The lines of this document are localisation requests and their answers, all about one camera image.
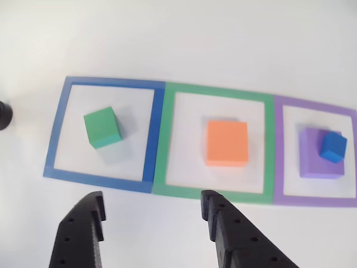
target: stacked blocks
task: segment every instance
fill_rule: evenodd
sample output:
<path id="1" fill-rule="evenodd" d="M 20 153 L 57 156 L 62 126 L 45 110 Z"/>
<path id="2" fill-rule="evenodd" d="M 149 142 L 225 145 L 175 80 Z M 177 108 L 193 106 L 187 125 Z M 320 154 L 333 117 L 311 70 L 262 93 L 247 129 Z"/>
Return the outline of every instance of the stacked blocks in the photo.
<path id="1" fill-rule="evenodd" d="M 320 155 L 333 163 L 341 162 L 345 158 L 346 145 L 346 138 L 335 132 L 330 132 L 322 142 Z"/>
<path id="2" fill-rule="evenodd" d="M 303 178 L 337 179 L 345 174 L 344 162 L 332 163 L 320 156 L 324 138 L 330 132 L 305 128 L 300 132 L 300 176 Z"/>

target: green cube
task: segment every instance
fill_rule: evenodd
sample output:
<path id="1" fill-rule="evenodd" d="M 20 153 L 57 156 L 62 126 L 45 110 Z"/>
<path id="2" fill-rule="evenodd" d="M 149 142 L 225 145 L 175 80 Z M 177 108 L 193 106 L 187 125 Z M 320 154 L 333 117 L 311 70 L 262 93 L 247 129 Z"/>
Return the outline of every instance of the green cube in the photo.
<path id="1" fill-rule="evenodd" d="M 112 107 L 86 114 L 84 122 L 89 143 L 95 149 L 122 140 Z"/>

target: white square pad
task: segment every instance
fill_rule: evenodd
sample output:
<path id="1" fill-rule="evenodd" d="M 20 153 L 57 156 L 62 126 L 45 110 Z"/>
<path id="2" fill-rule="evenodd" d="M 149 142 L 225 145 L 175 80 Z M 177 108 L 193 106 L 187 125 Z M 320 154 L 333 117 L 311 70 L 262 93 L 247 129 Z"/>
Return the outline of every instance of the white square pad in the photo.
<path id="1" fill-rule="evenodd" d="M 153 89 L 73 85 L 62 124 L 54 168 L 141 181 Z M 84 116 L 112 106 L 123 140 L 95 149 Z"/>
<path id="2" fill-rule="evenodd" d="M 283 106 L 284 195 L 302 197 L 356 197 L 356 172 L 352 120 L 349 116 L 313 109 Z M 340 131 L 347 138 L 345 175 L 338 179 L 301 178 L 299 132 L 305 127 Z"/>
<path id="3" fill-rule="evenodd" d="M 206 123 L 210 119 L 248 124 L 249 162 L 245 167 L 205 165 Z M 264 103 L 192 93 L 175 94 L 166 184 L 263 193 Z"/>

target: white background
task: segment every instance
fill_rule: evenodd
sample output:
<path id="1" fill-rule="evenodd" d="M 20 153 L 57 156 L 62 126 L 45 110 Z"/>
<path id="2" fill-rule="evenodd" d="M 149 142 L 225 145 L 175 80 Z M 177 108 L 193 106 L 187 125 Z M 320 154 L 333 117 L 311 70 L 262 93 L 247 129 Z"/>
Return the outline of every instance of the white background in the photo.
<path id="1" fill-rule="evenodd" d="M 283 106 L 284 116 L 284 194 L 304 197 L 356 197 L 356 165 L 350 116 L 312 109 Z M 345 175 L 338 179 L 300 177 L 299 133 L 305 127 L 340 131 L 347 138 Z"/>
<path id="2" fill-rule="evenodd" d="M 0 267 L 47 267 L 59 221 L 101 189 L 104 268 L 217 268 L 199 200 L 42 177 L 67 75 L 357 107 L 354 0 L 2 0 L 0 40 L 0 99 L 15 111 L 0 132 Z M 357 264 L 357 209 L 237 207 L 300 268 Z"/>
<path id="3" fill-rule="evenodd" d="M 166 184 L 191 188 L 262 193 L 264 187 L 264 103 L 177 92 Z M 206 166 L 208 120 L 248 125 L 249 161 L 245 167 Z"/>
<path id="4" fill-rule="evenodd" d="M 54 167 L 117 179 L 141 181 L 153 89 L 73 85 L 62 124 Z M 123 140 L 95 149 L 84 116 L 111 106 Z"/>

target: block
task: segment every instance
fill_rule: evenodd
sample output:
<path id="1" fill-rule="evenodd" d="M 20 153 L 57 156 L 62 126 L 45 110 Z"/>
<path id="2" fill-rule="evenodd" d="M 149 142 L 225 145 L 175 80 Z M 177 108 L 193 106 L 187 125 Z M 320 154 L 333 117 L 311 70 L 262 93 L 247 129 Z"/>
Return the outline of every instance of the block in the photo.
<path id="1" fill-rule="evenodd" d="M 84 122 L 89 143 L 95 149 L 122 140 L 112 107 L 86 114 Z"/>
<path id="2" fill-rule="evenodd" d="M 207 125 L 207 166 L 245 166 L 248 163 L 248 127 L 238 121 Z"/>
<path id="3" fill-rule="evenodd" d="M 305 128 L 299 133 L 302 178 L 337 179 L 345 174 L 343 161 L 332 163 L 320 156 L 322 142 L 329 132 L 318 128 Z"/>
<path id="4" fill-rule="evenodd" d="M 341 162 L 345 158 L 347 139 L 341 133 L 329 132 L 324 137 L 320 156 L 333 163 Z"/>

